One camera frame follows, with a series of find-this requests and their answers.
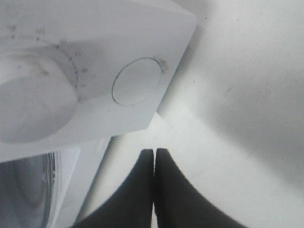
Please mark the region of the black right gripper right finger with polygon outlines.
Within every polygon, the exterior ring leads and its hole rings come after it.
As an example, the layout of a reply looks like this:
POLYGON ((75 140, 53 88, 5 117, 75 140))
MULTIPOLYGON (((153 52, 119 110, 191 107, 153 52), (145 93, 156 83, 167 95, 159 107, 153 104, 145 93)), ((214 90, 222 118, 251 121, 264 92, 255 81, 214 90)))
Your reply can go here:
POLYGON ((154 205, 160 228, 239 227, 192 186, 163 148, 157 149, 155 157, 154 205))

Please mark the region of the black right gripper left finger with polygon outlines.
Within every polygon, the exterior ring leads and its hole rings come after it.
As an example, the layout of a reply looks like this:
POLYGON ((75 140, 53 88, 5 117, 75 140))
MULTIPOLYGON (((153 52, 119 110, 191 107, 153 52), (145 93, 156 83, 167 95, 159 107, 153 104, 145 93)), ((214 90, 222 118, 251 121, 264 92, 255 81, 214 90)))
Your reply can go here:
POLYGON ((115 193, 75 228, 149 228, 153 206, 153 150, 145 149, 115 193))

